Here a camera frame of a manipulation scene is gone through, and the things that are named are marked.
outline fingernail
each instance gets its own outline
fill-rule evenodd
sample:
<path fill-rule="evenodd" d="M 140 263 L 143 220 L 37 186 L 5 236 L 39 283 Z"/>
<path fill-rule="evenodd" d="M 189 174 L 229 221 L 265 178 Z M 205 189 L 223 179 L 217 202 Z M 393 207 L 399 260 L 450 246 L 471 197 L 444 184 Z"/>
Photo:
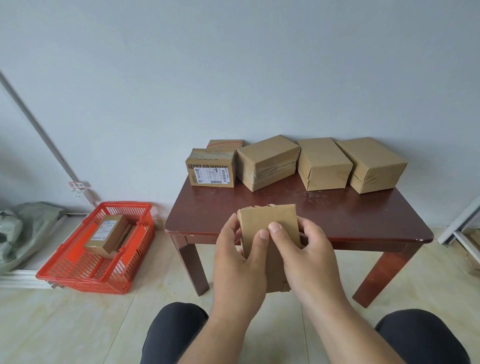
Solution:
<path fill-rule="evenodd" d="M 270 234 L 269 234 L 268 231 L 265 230 L 265 229 L 261 229 L 260 232 L 258 233 L 258 235 L 260 235 L 260 237 L 261 237 L 263 240 L 268 240 L 268 239 L 270 239 Z"/>
<path fill-rule="evenodd" d="M 271 232 L 277 232 L 279 231 L 282 227 L 280 226 L 280 224 L 278 222 L 271 222 L 269 225 L 268 225 L 268 228 L 270 229 Z"/>

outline table leg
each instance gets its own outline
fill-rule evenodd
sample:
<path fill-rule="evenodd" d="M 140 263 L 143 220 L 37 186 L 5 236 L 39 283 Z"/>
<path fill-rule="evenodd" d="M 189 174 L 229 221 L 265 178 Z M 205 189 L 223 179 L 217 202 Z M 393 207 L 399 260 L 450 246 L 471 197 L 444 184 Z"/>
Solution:
<path fill-rule="evenodd" d="M 205 276 L 204 267 L 198 256 L 197 247 L 195 244 L 187 244 L 187 240 L 183 235 L 171 235 L 171 237 L 183 266 L 187 270 L 190 281 L 195 288 L 195 292 L 201 296 L 210 287 Z"/>
<path fill-rule="evenodd" d="M 367 308 L 420 247 L 421 244 L 409 246 L 402 253 L 384 252 L 353 295 L 353 299 Z"/>

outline forearm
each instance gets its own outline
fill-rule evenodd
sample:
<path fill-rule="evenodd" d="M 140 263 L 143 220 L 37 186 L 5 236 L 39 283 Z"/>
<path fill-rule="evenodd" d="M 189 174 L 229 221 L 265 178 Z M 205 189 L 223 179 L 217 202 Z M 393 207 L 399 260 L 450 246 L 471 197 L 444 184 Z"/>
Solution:
<path fill-rule="evenodd" d="M 332 364 L 405 364 L 348 301 L 307 308 Z"/>
<path fill-rule="evenodd" d="M 247 327 L 234 321 L 210 317 L 190 344 L 179 364 L 236 363 L 245 339 Z"/>

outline table top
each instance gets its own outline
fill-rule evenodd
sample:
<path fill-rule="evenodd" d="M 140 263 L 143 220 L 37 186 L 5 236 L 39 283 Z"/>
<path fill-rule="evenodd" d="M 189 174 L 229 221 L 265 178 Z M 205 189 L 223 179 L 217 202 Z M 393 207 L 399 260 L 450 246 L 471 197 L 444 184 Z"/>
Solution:
<path fill-rule="evenodd" d="M 296 204 L 297 215 L 325 231 L 331 241 L 424 242 L 433 233 L 396 189 L 358 194 L 344 189 L 306 191 L 295 173 L 251 192 L 237 180 L 234 188 L 191 186 L 187 178 L 165 223 L 170 234 L 218 235 L 238 209 Z"/>

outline black pants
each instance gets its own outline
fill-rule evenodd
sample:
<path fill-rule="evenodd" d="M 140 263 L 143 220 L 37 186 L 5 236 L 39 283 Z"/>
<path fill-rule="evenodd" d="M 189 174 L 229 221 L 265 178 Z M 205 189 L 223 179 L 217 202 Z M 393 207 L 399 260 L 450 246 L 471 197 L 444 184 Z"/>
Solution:
<path fill-rule="evenodd" d="M 207 313 L 192 303 L 170 303 L 148 330 L 141 364 L 174 364 L 201 330 Z M 434 314 L 402 310 L 388 314 L 375 330 L 407 364 L 469 364 L 467 352 Z"/>

